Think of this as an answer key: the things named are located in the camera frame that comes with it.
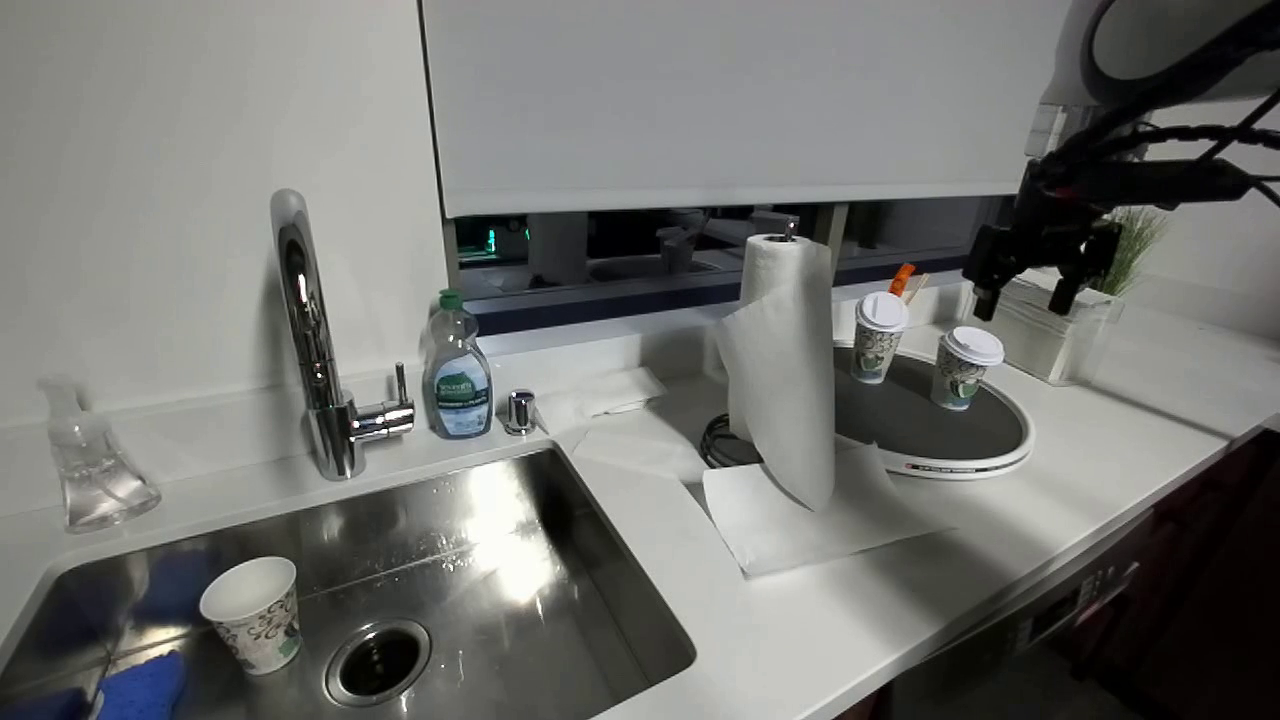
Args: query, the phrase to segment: countertop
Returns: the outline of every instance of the countertop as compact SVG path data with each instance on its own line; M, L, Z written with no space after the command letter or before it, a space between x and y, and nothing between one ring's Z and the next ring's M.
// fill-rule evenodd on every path
M1241 375L1280 387L1276 349L1233 341L1230 355L1196 365L1192 355L1213 349L1206 344L1213 330L1196 331L1202 341L1183 344L1183 365L1161 365L1166 375L1148 373L1138 354L1145 349L1141 331L1129 338L1138 349L1113 349L1117 355L1091 375L1096 387L1052 387L997 367L990 379L1036 425L1029 466L981 485L898 480L902 498L941 534L763 581L739 575L689 492L706 469L692 436L726 413L726 387L696 373L706 318L672 313L607 331L595 324L545 331L529 344L506 341L493 349L498 375L506 387L541 391L541 436L493 432L442 444L416 432L401 448L374 453L369 475L348 485L317 480L292 444L283 458L277 448L277 458L242 469L164 485L161 511L114 538L64 538L56 508L6 518L0 657L33 613L33 595L86 559L416 485L556 442L696 644L689 674L607 718L836 718L903 668L1029 604L1070 566L1276 418L1280 398L1250 391L1241 400L1236 391ZM934 341L936 331L911 331L903 354L934 355ZM1180 391L1180 367L1196 373L1196 398Z

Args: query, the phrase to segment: stainless steel sink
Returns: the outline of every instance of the stainless steel sink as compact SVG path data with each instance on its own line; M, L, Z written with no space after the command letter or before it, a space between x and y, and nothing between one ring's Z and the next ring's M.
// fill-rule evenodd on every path
M302 566L303 651L265 680L197 613L249 555ZM164 651L176 718L230 720L595 718L696 657L556 448L74 567L0 674L0 718Z

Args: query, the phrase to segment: blue dish soap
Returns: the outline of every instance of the blue dish soap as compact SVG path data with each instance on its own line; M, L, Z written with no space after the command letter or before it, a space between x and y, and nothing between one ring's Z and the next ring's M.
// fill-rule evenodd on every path
M425 331L425 413L435 436L468 442L493 425L493 373L475 344L475 318L443 288Z

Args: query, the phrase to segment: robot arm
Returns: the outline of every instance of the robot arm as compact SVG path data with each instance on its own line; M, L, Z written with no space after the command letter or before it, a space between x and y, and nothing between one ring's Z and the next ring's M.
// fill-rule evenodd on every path
M1156 110L1202 95L1265 95L1233 128L1145 128ZM1062 72L1039 115L1057 115L1062 150L1039 153L1011 214L990 226L963 277L975 318L994 319L999 288L1025 268L1062 268L1052 313L1104 277L1119 227L1104 217L1124 203L1206 203L1265 191L1269 180L1220 160L1230 143L1280 153L1280 133L1258 128L1280 104L1280 0L1075 0ZM1141 160L1148 143L1209 142L1196 160Z

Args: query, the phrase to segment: faucet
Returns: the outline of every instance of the faucet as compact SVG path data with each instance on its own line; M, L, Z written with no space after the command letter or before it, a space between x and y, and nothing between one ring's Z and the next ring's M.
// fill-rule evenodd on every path
M330 480L362 475L363 444L406 436L413 430L416 413L406 387L406 365L396 365L394 400L362 413L337 375L320 264L317 264L303 195L277 191L271 221L277 221L283 313L288 313L292 349L298 349L303 400L307 400L307 413L303 413L307 453L320 475Z

